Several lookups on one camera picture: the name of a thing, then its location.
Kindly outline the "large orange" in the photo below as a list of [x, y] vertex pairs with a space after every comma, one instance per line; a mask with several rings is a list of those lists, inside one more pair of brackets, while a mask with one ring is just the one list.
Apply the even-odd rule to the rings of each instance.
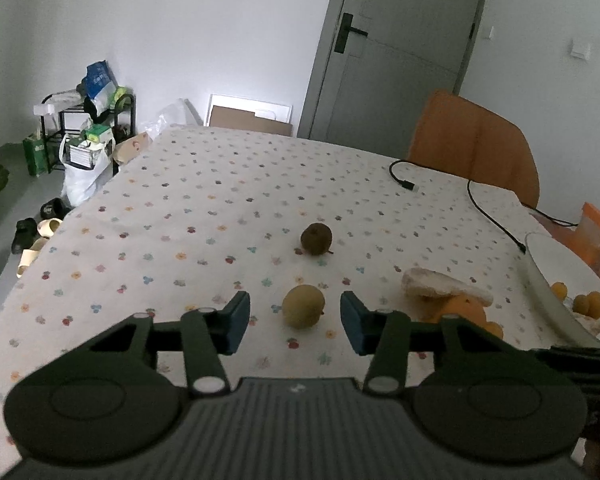
[[440, 307], [432, 312], [427, 321], [430, 323], [439, 322], [445, 315], [455, 314], [461, 318], [466, 318], [471, 323], [480, 327], [486, 325], [486, 307], [474, 296], [460, 294], [445, 299]]
[[586, 295], [586, 299], [588, 300], [588, 313], [586, 314], [590, 318], [594, 318], [594, 320], [600, 319], [600, 292], [594, 290], [594, 292], [590, 292]]

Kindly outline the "pale green round fruit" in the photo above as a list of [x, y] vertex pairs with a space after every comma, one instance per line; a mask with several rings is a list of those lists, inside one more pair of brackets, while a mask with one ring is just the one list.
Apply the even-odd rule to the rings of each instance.
[[283, 300], [283, 319], [296, 330], [306, 330], [320, 320], [324, 307], [324, 295], [317, 287], [298, 285]]

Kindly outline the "small orange fruit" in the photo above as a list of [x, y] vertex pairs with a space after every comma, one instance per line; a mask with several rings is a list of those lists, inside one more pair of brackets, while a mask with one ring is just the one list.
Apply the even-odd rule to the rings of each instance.
[[497, 322], [486, 322], [483, 328], [493, 336], [498, 337], [498, 339], [504, 339], [503, 327]]

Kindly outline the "small green fruit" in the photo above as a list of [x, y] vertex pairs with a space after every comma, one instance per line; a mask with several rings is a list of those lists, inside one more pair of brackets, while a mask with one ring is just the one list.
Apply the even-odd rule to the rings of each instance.
[[586, 295], [578, 295], [573, 299], [572, 310], [580, 315], [588, 315], [590, 310], [590, 300]]

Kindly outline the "dark brown round fruit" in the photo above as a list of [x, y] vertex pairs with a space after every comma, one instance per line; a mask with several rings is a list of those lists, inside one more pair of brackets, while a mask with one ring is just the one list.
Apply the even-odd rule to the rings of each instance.
[[332, 246], [332, 230], [324, 223], [312, 223], [302, 232], [300, 243], [311, 256], [327, 254]]

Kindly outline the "dotted white tablecloth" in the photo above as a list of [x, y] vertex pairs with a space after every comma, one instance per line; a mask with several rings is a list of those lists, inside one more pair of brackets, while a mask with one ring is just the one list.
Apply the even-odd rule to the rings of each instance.
[[[315, 222], [332, 230], [321, 256], [300, 243]], [[230, 379], [362, 379], [368, 362], [344, 334], [341, 294], [412, 312], [401, 281], [420, 266], [490, 292], [486, 316], [509, 344], [558, 344], [533, 304], [519, 249], [540, 231], [513, 192], [385, 156], [272, 134], [161, 133], [68, 215], [3, 304], [0, 475], [18, 458], [3, 419], [9, 390], [136, 312], [176, 321], [245, 290], [251, 316], [224, 360]], [[306, 330], [283, 319], [298, 285], [325, 298]]]

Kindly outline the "orange lid plastic jar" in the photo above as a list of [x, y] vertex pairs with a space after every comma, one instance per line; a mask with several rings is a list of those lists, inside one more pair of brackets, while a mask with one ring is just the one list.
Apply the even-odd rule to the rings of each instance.
[[593, 204], [583, 204], [580, 221], [567, 247], [588, 266], [596, 268], [600, 265], [600, 210]]

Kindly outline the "beige slipper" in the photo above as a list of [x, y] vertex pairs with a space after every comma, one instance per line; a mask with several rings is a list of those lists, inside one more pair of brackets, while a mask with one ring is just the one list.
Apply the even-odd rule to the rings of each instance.
[[26, 272], [30, 268], [30, 265], [35, 262], [46, 243], [47, 238], [40, 237], [32, 244], [30, 248], [23, 249], [17, 266], [17, 278], [21, 278], [23, 273]]

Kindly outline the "black shoe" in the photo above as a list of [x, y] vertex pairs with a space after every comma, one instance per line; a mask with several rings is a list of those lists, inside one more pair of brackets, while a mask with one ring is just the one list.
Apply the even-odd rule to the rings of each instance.
[[10, 252], [13, 255], [20, 255], [24, 250], [30, 249], [37, 238], [38, 222], [35, 221], [35, 218], [18, 220]]

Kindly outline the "orange chair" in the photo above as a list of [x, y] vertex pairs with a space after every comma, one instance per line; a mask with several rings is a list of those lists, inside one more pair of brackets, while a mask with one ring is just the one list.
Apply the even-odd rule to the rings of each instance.
[[506, 188], [526, 206], [540, 198], [540, 180], [522, 131], [498, 114], [436, 90], [419, 117], [407, 160], [478, 183]]

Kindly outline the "white plastic bag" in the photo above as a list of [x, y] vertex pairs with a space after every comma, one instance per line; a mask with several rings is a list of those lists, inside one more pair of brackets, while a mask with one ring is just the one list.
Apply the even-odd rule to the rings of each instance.
[[65, 171], [61, 194], [72, 208], [86, 202], [114, 176], [114, 140], [97, 150], [86, 150], [90, 156], [87, 166], [70, 159], [71, 149], [79, 145], [79, 140], [77, 134], [65, 134], [59, 149], [60, 162]]

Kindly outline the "cardboard and white board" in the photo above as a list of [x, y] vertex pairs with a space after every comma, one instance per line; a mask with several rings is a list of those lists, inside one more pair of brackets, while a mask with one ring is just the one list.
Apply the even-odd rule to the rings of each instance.
[[207, 125], [292, 136], [291, 113], [289, 105], [212, 94]]

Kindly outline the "green box on floor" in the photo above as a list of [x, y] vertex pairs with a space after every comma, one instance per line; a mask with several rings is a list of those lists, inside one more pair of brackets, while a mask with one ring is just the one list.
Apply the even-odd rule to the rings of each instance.
[[38, 177], [41, 174], [45, 174], [48, 171], [48, 167], [42, 136], [38, 132], [26, 136], [22, 140], [22, 147], [30, 176]]

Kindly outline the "black storage rack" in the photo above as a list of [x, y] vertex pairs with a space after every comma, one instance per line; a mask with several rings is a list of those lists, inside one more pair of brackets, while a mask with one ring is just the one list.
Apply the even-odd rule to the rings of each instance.
[[52, 93], [33, 107], [38, 118], [38, 137], [41, 139], [45, 170], [50, 174], [61, 170], [63, 159], [77, 162], [80, 169], [91, 169], [93, 165], [82, 164], [82, 155], [73, 155], [72, 148], [61, 148], [66, 139], [73, 144], [87, 143], [105, 145], [120, 144], [136, 133], [136, 96], [128, 87], [119, 87], [112, 101], [97, 118], [95, 105], [78, 90]]

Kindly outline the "grey door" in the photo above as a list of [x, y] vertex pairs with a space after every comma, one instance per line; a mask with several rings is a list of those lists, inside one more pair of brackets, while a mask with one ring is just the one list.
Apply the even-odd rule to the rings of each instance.
[[[329, 0], [298, 135], [396, 158], [442, 89], [458, 93], [486, 0]], [[334, 52], [343, 13], [351, 34]]]

